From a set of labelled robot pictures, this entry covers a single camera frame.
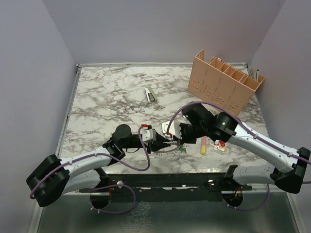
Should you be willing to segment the green key tag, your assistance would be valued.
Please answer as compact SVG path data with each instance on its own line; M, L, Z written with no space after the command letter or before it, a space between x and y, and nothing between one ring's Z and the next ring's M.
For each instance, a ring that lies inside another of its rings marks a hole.
M180 147L180 148L179 148L179 151L180 151L181 153L187 153L187 149L186 149L185 147Z

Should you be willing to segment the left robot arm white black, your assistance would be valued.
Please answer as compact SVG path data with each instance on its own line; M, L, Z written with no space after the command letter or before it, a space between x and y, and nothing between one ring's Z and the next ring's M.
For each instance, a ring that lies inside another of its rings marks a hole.
M107 179L97 175L97 170L121 163L125 149L144 149L149 155L169 146L169 139L150 125L141 125L138 133L133 134L130 126L121 124L107 142L91 152L65 159L54 154L47 156L26 179L30 198L39 206L46 207L67 192L88 188L103 191L107 187Z

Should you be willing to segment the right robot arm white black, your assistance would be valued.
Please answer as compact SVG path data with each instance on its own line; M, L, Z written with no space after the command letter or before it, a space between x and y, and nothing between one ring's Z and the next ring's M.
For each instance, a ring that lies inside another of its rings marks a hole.
M202 136L213 141L239 146L267 161L265 166L233 168L224 176L223 184L229 190L248 183L274 184L279 189L297 194L304 184L304 176L310 164L311 152L305 147L287 147L247 126L229 111L219 107L220 113L213 115L204 105L205 101L193 101L179 109L189 125L181 126L184 141Z

